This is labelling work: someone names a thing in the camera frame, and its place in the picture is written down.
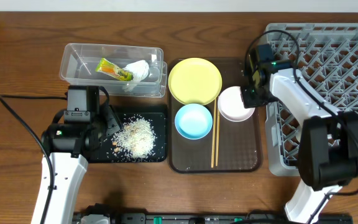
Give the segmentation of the yellow plate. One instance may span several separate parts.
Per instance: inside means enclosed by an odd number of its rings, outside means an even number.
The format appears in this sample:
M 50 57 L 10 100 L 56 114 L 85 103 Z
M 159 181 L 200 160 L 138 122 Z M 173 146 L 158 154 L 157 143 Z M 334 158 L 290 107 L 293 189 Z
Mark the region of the yellow plate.
M 168 87 L 178 102 L 207 105 L 221 92 L 223 79 L 218 68 L 203 58 L 179 61 L 170 71 Z

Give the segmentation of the green yellow snack wrapper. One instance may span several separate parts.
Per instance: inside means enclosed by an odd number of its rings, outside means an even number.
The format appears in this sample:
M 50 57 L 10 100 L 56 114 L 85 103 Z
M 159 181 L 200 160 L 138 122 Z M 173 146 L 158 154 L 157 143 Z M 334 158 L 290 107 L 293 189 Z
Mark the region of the green yellow snack wrapper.
M 109 75 L 110 77 L 113 77 L 119 81 L 131 81 L 133 79 L 133 74 L 131 72 L 118 67 L 116 64 L 108 61 L 105 58 L 102 58 L 99 61 L 95 71 Z

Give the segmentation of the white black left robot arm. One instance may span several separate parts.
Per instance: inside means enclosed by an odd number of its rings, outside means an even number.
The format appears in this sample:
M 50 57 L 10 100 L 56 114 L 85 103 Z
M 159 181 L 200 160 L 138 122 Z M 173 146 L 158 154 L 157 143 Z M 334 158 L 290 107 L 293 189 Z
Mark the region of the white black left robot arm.
M 71 223 L 78 191 L 93 153 L 122 129 L 102 86 L 71 85 L 67 107 L 42 133 L 42 180 L 32 223 Z

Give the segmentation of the rice pile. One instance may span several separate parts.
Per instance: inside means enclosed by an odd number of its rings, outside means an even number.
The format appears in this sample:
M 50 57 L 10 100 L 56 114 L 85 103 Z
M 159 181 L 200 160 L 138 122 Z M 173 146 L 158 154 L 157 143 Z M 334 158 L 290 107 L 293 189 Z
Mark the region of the rice pile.
M 154 156 L 157 136 L 151 120 L 139 114 L 124 118 L 123 128 L 111 137 L 107 158 L 146 159 Z

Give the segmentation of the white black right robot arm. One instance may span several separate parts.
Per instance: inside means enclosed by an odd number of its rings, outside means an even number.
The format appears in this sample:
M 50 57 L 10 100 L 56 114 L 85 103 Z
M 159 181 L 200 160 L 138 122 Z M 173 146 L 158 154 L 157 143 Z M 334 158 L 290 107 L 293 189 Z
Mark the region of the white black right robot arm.
M 298 172 L 301 181 L 285 205 L 292 223 L 315 223 L 333 196 L 358 194 L 342 188 L 358 177 L 358 114 L 341 111 L 314 90 L 290 60 L 252 59 L 244 106 L 281 101 L 301 126 Z

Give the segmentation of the wooden chopstick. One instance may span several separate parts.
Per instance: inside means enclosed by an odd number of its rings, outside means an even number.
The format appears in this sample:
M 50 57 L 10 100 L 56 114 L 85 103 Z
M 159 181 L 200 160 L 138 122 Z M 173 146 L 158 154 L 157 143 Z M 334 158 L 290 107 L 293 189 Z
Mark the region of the wooden chopstick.
M 217 102 L 214 100 L 214 108 L 213 108 L 213 127 L 212 127 L 212 145 L 211 145 L 211 168 L 214 167 L 215 162 L 215 148 L 216 148 L 216 110 L 217 110 Z
M 220 112 L 217 110 L 216 115 L 216 152 L 215 152 L 215 166 L 218 166 L 219 160 L 219 132 L 220 132 Z

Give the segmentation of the clear plastic waste bin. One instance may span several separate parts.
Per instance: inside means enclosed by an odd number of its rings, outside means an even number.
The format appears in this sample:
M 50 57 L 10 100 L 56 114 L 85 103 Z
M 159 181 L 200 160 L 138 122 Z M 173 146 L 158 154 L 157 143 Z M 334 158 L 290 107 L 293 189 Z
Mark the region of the clear plastic waste bin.
M 97 66 L 106 59 L 124 68 L 131 63 L 145 61 L 148 73 L 143 80 L 121 81 Z M 106 44 L 67 44 L 60 66 L 60 78 L 71 85 L 103 86 L 110 95 L 161 98 L 167 85 L 167 63 L 158 47 Z

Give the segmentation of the pink bowl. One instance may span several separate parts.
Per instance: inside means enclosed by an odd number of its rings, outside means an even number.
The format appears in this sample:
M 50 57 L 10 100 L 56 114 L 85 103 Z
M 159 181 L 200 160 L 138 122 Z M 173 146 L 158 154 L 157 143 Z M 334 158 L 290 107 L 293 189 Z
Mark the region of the pink bowl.
M 227 120 L 242 122 L 253 115 L 255 108 L 245 108 L 241 88 L 239 86 L 231 86 L 219 95 L 218 110 Z

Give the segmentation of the light blue bowl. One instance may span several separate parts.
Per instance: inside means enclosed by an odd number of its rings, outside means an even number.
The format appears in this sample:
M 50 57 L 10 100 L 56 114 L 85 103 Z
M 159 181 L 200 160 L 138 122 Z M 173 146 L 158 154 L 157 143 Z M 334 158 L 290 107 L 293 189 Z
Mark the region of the light blue bowl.
M 186 139 L 205 137 L 213 127 L 211 112 L 203 105 L 188 104 L 176 113 L 174 124 L 177 132 Z

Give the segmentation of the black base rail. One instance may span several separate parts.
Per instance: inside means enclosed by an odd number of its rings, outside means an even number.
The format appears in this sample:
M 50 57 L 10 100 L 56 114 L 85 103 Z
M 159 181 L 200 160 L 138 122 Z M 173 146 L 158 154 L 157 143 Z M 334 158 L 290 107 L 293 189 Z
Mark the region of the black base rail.
M 73 215 L 71 224 L 231 224 L 231 223 L 289 223 L 284 215 L 252 211 L 247 214 L 213 213 L 148 213 L 146 210 L 113 210 L 109 205 L 96 203 Z

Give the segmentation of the grey dishwasher rack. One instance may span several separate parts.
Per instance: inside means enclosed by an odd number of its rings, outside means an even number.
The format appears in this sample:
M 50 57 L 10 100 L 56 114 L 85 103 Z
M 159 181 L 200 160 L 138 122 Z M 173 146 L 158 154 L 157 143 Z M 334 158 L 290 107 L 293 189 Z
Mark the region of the grey dishwasher rack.
M 358 24 L 276 23 L 259 42 L 279 60 L 298 60 L 305 80 L 330 104 L 358 113 Z M 266 107 L 268 165 L 276 176 L 297 176 L 299 124 L 279 101 Z

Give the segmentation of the white tissue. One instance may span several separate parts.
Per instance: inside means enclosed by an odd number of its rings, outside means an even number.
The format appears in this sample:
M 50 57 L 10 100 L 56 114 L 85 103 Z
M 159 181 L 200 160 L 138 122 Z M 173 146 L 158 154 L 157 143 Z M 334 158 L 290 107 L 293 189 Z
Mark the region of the white tissue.
M 142 80 L 149 76 L 149 64 L 145 60 L 139 60 L 130 63 L 124 67 L 124 70 L 132 73 L 133 79 L 129 84 L 123 86 L 125 92 L 132 91 Z

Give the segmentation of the black food waste tray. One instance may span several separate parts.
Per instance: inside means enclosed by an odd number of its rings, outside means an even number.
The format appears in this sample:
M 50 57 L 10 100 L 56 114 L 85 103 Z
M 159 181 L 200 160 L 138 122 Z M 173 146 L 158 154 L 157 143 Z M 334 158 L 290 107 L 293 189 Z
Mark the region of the black food waste tray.
M 105 140 L 101 144 L 100 149 L 92 153 L 91 163 L 123 163 L 123 162 L 162 162 L 167 156 L 167 107 L 165 105 L 152 105 L 152 106 L 140 106 L 140 107 L 118 107 L 116 108 L 116 114 L 124 123 L 124 118 L 129 118 L 135 114 L 143 116 L 145 119 L 151 120 L 151 125 L 154 127 L 157 139 L 155 141 L 154 156 L 149 156 L 146 159 L 134 160 L 134 159 L 116 159 L 107 158 L 106 153 L 110 150 L 111 140 Z

